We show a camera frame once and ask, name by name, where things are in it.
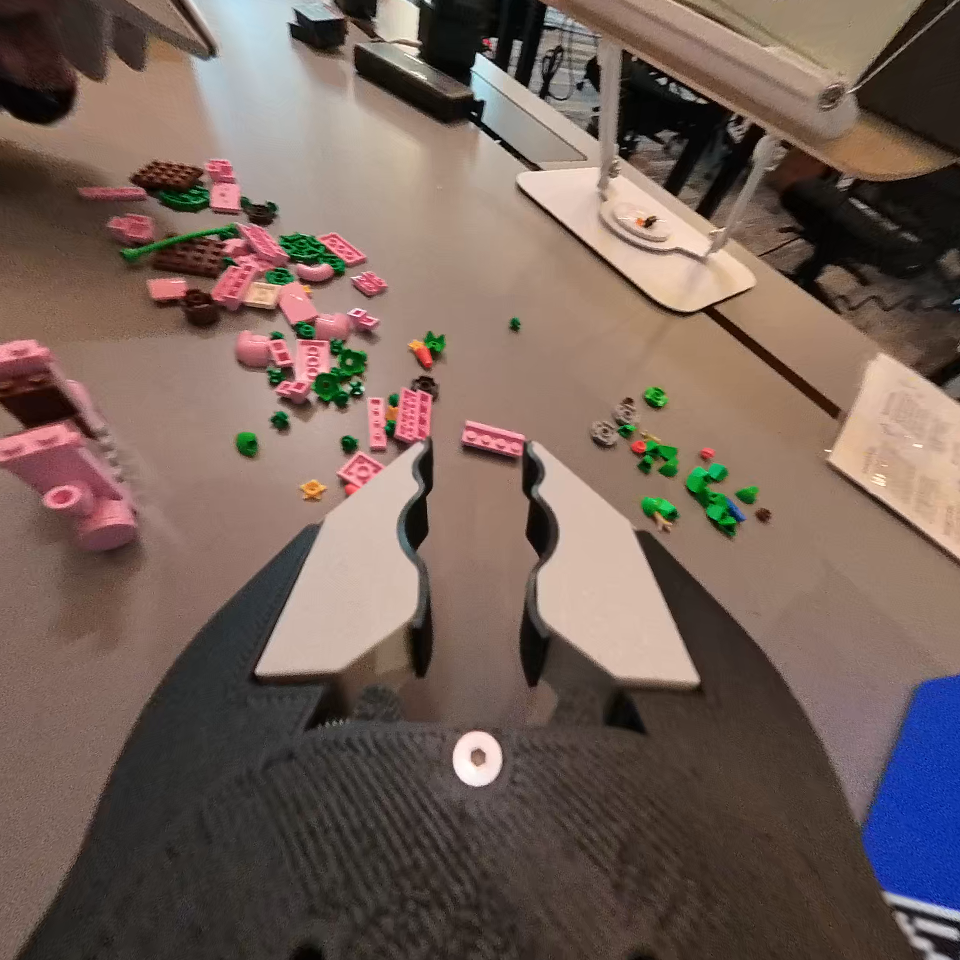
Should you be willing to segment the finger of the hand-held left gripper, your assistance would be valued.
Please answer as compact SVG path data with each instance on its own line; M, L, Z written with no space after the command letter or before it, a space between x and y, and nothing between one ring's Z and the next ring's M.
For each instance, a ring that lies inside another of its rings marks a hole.
M54 32L67 62L83 77L103 83L114 59L141 73L148 62L148 28L126 1L56 3Z
M219 55L216 37L193 1L113 1L112 11L147 36L197 59Z

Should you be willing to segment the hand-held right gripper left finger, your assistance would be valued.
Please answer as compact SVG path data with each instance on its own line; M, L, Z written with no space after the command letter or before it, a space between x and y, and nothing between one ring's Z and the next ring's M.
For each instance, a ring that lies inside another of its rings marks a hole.
M433 654L428 534L433 443L419 440L318 525L254 667L261 683L342 694L426 677Z

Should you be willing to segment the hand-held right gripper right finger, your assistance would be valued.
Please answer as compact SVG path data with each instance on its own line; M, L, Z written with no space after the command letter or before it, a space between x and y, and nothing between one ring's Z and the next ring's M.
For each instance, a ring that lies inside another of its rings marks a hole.
M626 690L697 690L701 678L630 520L529 440L521 666L530 688L564 659Z

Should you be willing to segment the pink brown brick assembly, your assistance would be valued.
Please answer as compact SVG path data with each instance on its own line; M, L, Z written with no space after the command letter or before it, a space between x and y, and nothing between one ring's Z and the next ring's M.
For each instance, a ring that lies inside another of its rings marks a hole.
M2 435L2 469L44 496L78 486L92 503L133 504L111 426L80 380L37 340L1 345L2 413L14 424Z

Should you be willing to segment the small black box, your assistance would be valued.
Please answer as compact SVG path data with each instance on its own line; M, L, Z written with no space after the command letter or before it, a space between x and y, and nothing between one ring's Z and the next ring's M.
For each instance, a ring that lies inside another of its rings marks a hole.
M338 50L345 44L350 21L337 6L298 2L292 13L288 29L293 40L320 52Z

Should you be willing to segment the cluster of small green pieces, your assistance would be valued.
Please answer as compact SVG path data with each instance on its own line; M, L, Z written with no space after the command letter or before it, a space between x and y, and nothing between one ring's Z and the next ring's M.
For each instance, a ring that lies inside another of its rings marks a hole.
M685 464L681 450L641 425L642 408L662 411L667 403L668 396L660 387L647 388L640 399L623 397L612 407L608 417L590 423L588 437L603 450L626 444L636 470L643 476L656 474L676 479ZM733 541L750 519L768 523L772 512L759 505L758 486L727 488L729 477L729 469L717 461L714 449L703 447L694 455L689 469L682 476L681 486L709 526ZM643 495L639 507L643 516L661 533L670 532L681 518L678 506L663 496Z

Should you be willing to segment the long pink plate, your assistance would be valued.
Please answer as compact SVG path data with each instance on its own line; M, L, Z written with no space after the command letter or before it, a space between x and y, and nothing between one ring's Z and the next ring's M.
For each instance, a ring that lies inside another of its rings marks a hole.
M468 450L518 459L526 438L515 431L468 419L462 426L461 445Z

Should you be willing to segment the pile of toy bricks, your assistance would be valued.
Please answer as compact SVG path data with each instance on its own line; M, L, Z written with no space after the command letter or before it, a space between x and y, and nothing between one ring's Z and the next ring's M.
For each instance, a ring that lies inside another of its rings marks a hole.
M81 185L78 198L90 202L144 205L154 201L168 212L211 213L225 221L208 228L161 235L154 216L138 211L112 215L108 233L120 245L129 266L153 271L147 295L157 306L177 307L196 329L216 326L226 314L261 311L276 314L285 326L266 334L241 331L235 341L236 361L264 371L281 409L270 426L286 432L292 425L288 407L344 410L354 401L366 409L367 454L376 458L390 443L412 446L430 438L436 381L414 378L409 387L381 397L367 393L368 352L352 345L352 337L378 333L379 318L362 307L323 313L314 290L347 277L356 293L373 299L387 291L385 280L361 270L365 254L336 232L273 234L280 212L272 201L244 196L232 162L210 159L203 167L153 160L138 169L127 184ZM348 461L362 451L361 441L345 435L339 441Z

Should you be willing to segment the black flat device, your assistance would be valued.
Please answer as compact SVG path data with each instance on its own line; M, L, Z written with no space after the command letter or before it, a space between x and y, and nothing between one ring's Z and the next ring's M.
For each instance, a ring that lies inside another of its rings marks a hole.
M442 124L479 123L483 119L485 102L474 96L469 85L405 52L397 44L356 44L353 62L361 78Z

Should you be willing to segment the printed paper sheet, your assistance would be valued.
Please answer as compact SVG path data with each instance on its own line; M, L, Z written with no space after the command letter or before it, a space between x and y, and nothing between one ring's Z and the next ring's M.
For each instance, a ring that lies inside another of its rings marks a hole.
M880 353L865 366L825 457L954 560L959 559L959 406Z

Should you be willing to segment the blue plastic bin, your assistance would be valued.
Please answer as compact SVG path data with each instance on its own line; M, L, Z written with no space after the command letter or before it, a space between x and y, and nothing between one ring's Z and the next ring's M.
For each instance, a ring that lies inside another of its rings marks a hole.
M919 684L875 790L862 840L919 958L959 957L959 677Z

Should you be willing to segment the white adjustable stand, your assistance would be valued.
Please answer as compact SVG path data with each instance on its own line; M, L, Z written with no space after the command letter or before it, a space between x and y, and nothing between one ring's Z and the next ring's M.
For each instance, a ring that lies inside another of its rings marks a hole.
M771 156L785 142L846 176L896 182L958 160L905 126L860 107L858 93L893 66L958 2L909 39L897 36L921 2L549 2L598 34L598 164L527 172L516 185L656 304L695 314L751 290L726 252ZM759 126L750 172L721 226L695 226L620 173L618 115L624 52ZM645 230L639 215L659 224Z

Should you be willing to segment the black office chair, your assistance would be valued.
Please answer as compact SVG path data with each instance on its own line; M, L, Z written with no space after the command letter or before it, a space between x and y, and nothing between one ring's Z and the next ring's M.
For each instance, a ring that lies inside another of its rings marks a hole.
M627 57L621 68L617 143L619 158L630 161L649 141L679 153L662 187L679 196L697 167L708 159L723 164L738 147L732 135L735 114L695 93L645 61Z
M944 306L958 306L958 275L944 259L958 255L958 166L897 181L838 181L810 177L788 186L780 205L797 223L798 238L810 254L783 275L831 309L850 304L821 284L830 267L843 269L862 285L870 268L900 281L938 282Z

